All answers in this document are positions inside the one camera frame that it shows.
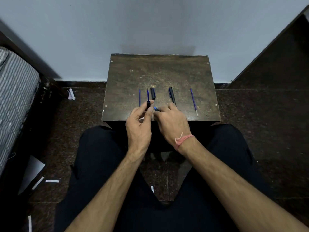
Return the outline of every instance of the paper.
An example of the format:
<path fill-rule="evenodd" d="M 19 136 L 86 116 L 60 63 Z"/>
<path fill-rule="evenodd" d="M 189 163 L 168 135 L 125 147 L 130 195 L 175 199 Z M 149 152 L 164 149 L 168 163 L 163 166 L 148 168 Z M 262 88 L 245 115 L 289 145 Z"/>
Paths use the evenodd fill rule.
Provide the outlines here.
<path fill-rule="evenodd" d="M 45 180 L 45 182 L 56 182 L 56 183 L 59 183 L 59 180 Z"/>
<path fill-rule="evenodd" d="M 29 227 L 29 232 L 32 232 L 32 221 L 31 221 L 31 216 L 28 216 L 28 227 Z"/>
<path fill-rule="evenodd" d="M 69 89 L 68 92 L 69 92 L 68 100 L 75 100 L 75 96 L 74 96 L 73 90 Z"/>
<path fill-rule="evenodd" d="M 32 187 L 31 190 L 34 190 L 34 189 L 38 186 L 38 184 L 40 184 L 40 182 L 41 182 L 43 179 L 44 179 L 44 177 L 41 177 L 41 179 Z"/>
<path fill-rule="evenodd" d="M 44 166 L 45 164 L 43 164 L 37 158 L 30 156 L 23 180 L 20 184 L 18 195 L 24 192 L 27 186 L 29 186 L 30 182 L 37 176 L 37 174 L 44 168 Z"/>

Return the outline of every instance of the person's left hand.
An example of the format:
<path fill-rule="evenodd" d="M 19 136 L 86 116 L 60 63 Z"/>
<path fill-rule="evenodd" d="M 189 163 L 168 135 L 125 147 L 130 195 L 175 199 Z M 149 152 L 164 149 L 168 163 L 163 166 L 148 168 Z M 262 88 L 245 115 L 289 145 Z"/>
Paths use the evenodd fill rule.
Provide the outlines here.
<path fill-rule="evenodd" d="M 141 156 L 147 151 L 147 148 L 151 140 L 151 117 L 154 108 L 147 109 L 147 102 L 144 102 L 140 107 L 136 107 L 131 112 L 126 122 L 127 134 L 128 134 L 128 146 L 129 150 L 133 151 Z"/>

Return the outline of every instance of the floor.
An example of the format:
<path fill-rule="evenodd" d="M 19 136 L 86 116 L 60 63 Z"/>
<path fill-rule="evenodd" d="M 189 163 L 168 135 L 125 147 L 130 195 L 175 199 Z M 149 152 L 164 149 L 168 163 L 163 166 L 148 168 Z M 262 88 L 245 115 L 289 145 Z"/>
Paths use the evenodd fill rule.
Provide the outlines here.
<path fill-rule="evenodd" d="M 295 28 L 278 38 L 237 83 L 216 93 L 222 123 L 243 133 L 277 202 L 309 226 L 309 54 Z M 92 88 L 73 87 L 78 87 L 73 89 L 76 100 L 60 102 L 39 157 L 46 166 L 32 185 L 41 176 L 60 181 L 42 182 L 33 191 L 21 231 L 28 231 L 28 215 L 33 231 L 53 231 L 54 209 L 66 193 L 79 137 L 102 124 L 105 89 L 95 83 Z M 147 155 L 140 167 L 162 203 L 175 198 L 190 168 L 174 152 Z"/>

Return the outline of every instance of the pant leg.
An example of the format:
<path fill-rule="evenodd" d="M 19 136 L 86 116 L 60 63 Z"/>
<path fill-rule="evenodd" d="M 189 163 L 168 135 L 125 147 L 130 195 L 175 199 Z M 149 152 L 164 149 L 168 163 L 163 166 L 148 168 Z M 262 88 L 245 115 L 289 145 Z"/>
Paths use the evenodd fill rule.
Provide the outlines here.
<path fill-rule="evenodd" d="M 272 198 L 269 186 L 241 132 L 232 125 L 215 125 L 199 141 L 258 190 Z M 171 226 L 180 231 L 238 231 L 226 210 L 199 173 L 192 168 L 170 207 Z"/>
<path fill-rule="evenodd" d="M 79 140 L 79 147 L 65 198 L 56 206 L 55 231 L 64 231 L 92 200 L 118 167 L 126 154 L 126 146 L 112 129 L 96 126 L 87 129 Z M 116 227 L 128 221 L 128 208 L 136 205 L 157 208 L 160 205 L 139 169 L 131 183 L 118 217 Z"/>

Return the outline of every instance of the small table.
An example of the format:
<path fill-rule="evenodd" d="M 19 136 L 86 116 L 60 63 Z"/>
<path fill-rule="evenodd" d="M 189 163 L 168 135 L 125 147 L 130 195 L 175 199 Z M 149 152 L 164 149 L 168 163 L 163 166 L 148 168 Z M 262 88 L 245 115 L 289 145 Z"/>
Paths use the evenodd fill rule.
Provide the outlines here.
<path fill-rule="evenodd" d="M 221 121 L 208 56 L 112 54 L 102 121 L 116 130 L 119 138 L 127 138 L 125 121 L 133 108 L 139 106 L 139 89 L 143 103 L 147 100 L 147 89 L 151 99 L 151 87 L 155 89 L 156 107 L 172 102 L 168 88 L 173 88 L 177 108 L 186 115 L 195 136 L 203 137 L 205 127 Z M 193 90 L 198 116 L 190 88 Z M 156 121 L 151 121 L 151 131 L 149 150 L 173 150 L 160 134 Z"/>

